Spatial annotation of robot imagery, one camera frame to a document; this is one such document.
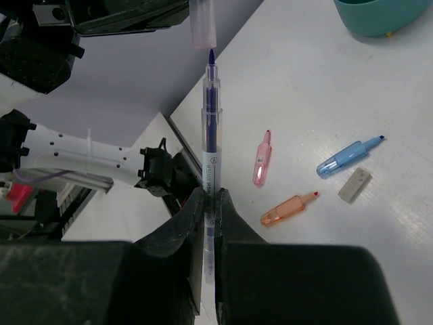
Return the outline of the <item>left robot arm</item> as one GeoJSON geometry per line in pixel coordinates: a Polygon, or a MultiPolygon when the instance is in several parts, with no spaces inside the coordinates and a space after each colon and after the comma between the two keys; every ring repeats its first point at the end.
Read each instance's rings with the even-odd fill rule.
{"type": "Polygon", "coordinates": [[[188,1],[2,1],[1,15],[2,172],[88,173],[156,197],[189,197],[196,181],[175,165],[165,142],[144,149],[111,146],[48,129],[17,110],[70,78],[85,52],[81,38],[170,28],[188,17],[188,1]]]}

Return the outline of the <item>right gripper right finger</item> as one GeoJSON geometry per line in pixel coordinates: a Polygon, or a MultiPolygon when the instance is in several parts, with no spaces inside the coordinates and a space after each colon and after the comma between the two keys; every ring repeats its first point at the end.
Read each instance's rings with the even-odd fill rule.
{"type": "Polygon", "coordinates": [[[219,324],[398,324],[382,269],[365,248],[268,243],[225,189],[216,211],[219,324]]]}

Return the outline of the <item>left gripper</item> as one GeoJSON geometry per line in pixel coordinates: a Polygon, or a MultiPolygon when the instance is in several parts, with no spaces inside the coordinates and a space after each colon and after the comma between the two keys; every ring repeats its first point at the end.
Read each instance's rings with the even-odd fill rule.
{"type": "Polygon", "coordinates": [[[40,1],[32,6],[39,26],[67,26],[80,36],[151,33],[181,24],[188,1],[40,1]]]}

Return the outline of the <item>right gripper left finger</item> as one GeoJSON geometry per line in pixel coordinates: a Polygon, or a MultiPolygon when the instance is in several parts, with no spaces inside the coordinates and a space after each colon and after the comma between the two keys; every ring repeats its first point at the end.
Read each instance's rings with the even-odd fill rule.
{"type": "Polygon", "coordinates": [[[1,245],[2,324],[193,324],[205,195],[136,242],[1,245]]]}

